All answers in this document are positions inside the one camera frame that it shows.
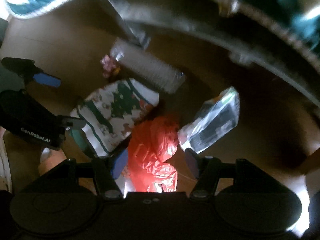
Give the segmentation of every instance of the christmas gift bag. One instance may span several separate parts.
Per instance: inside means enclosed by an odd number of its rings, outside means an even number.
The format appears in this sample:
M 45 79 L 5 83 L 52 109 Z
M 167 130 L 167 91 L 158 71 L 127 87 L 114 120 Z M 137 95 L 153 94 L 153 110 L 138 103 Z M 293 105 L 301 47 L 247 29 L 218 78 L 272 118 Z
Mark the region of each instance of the christmas gift bag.
M 107 156 L 158 103 L 158 93 L 134 79 L 121 80 L 90 94 L 71 116 L 86 120 L 82 130 L 89 143 L 98 156 Z

